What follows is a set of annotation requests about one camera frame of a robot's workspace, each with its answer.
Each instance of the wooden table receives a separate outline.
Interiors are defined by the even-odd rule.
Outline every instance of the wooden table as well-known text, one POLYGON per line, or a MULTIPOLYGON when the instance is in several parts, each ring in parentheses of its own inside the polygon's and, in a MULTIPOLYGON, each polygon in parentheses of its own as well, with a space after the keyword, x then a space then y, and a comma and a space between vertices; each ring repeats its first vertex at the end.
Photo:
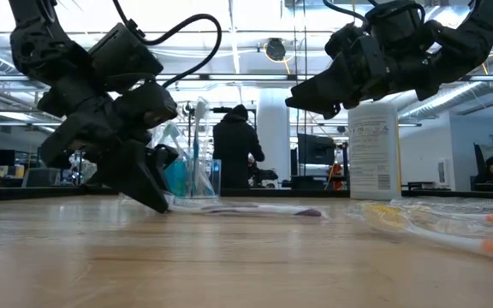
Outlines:
POLYGON ((0 307, 493 307, 493 260, 334 219, 159 215, 112 197, 0 203, 0 307))

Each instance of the person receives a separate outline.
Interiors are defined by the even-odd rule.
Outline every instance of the person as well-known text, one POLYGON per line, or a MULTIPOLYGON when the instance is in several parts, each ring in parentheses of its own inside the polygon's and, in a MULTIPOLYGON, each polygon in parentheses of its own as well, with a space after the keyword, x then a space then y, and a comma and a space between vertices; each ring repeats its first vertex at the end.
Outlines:
POLYGON ((486 160, 486 170, 475 177, 475 183, 486 183, 493 180, 493 157, 486 160))
POLYGON ((222 188, 248 189, 249 153, 265 160, 258 135, 248 123, 244 105, 235 106, 213 129, 214 159, 222 160, 222 188))

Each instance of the robotic hand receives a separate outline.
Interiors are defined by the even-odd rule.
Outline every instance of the robotic hand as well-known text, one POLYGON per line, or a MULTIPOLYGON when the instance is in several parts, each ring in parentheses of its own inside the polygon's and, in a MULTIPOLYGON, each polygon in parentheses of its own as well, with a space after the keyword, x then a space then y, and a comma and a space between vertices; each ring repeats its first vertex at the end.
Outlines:
POLYGON ((365 17, 338 8, 363 21, 332 34, 325 51, 333 59, 321 74, 292 88, 288 107, 319 113, 330 119, 340 104, 352 109, 364 99, 416 90, 419 100, 437 94, 484 62, 493 45, 493 0, 472 0, 471 13, 457 29, 425 22, 424 8, 412 0, 376 4, 365 17), (435 54, 429 47, 439 43, 435 54))
POLYGON ((222 29, 210 15, 195 15, 154 41, 144 39, 127 20, 118 23, 88 52, 63 31, 55 14, 56 0, 9 0, 16 21, 10 36, 16 68, 32 80, 50 86, 38 109, 65 121, 41 145, 50 167, 68 169, 77 150, 98 167, 94 178, 158 212, 168 208, 163 169, 177 153, 167 146, 147 148, 148 129, 177 116, 176 103, 165 87, 204 66, 216 54, 222 29), (188 24, 207 19, 218 31, 212 53, 200 64, 162 86, 156 76, 163 65, 146 48, 160 44, 188 24), (112 99, 108 92, 121 96, 112 99))

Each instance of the plastic container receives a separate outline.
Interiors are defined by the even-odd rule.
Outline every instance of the plastic container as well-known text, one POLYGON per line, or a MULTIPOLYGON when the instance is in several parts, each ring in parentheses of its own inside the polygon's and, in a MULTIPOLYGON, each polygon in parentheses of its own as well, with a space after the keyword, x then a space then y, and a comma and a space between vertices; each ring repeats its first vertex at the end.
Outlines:
POLYGON ((401 196, 397 110, 393 104, 361 104, 348 114, 351 198, 401 196))

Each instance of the black jacket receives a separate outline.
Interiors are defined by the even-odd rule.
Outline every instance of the black jacket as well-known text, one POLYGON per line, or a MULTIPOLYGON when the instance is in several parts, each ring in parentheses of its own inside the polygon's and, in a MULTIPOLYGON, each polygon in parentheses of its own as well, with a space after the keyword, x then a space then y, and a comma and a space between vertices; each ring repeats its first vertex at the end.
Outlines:
POLYGON ((265 159, 256 131, 245 117, 230 111, 213 134, 213 157, 222 160, 222 188, 248 189, 248 154, 257 162, 265 159))

